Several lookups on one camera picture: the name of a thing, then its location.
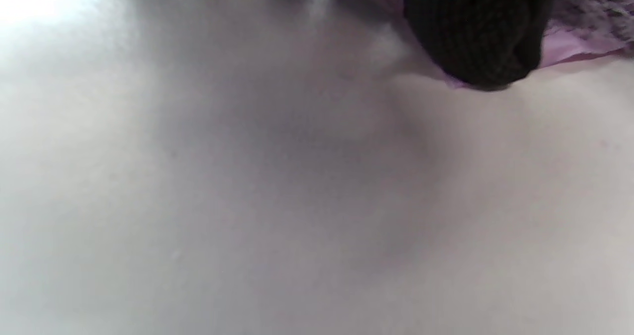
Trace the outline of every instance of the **pale surface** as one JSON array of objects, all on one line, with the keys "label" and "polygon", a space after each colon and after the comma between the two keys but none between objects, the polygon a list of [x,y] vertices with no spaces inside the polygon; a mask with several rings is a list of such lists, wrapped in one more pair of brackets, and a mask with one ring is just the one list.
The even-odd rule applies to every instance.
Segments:
[{"label": "pale surface", "polygon": [[634,64],[484,94],[408,46],[367,0],[0,0],[0,334],[634,334]]}]

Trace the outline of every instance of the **fabric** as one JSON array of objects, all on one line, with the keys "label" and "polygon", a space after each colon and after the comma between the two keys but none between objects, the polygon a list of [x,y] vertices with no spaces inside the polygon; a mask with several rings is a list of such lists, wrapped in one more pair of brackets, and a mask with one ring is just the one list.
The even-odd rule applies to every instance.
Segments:
[{"label": "fabric", "polygon": [[386,1],[448,75],[472,86],[510,84],[538,67],[634,45],[634,0]]}]

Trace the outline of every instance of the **black knit fabric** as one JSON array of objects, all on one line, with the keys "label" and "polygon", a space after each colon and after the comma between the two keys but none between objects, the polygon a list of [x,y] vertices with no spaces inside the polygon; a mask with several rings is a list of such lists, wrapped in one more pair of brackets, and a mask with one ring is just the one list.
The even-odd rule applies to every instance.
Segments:
[{"label": "black knit fabric", "polygon": [[554,0],[404,0],[417,39],[446,73],[490,89],[539,66]]}]

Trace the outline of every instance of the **pink patterned fabric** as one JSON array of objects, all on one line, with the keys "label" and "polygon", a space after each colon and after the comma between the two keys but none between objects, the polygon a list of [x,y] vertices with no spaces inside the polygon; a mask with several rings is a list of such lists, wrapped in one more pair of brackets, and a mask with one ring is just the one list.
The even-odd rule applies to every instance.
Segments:
[{"label": "pink patterned fabric", "polygon": [[[384,0],[403,11],[403,0]],[[556,0],[544,35],[541,67],[634,48],[634,0]],[[450,86],[463,85],[448,77]]]}]

